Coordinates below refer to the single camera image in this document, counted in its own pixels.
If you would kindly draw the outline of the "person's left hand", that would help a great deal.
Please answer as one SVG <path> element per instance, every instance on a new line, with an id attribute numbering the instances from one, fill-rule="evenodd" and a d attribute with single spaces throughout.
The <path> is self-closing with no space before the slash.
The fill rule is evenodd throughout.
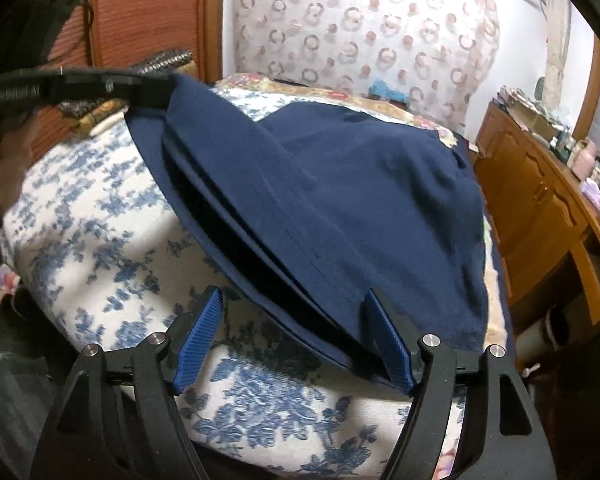
<path id="1" fill-rule="evenodd" d="M 0 141 L 0 217 L 20 196 L 38 130 L 40 122 L 35 115 L 17 128 L 4 130 Z"/>

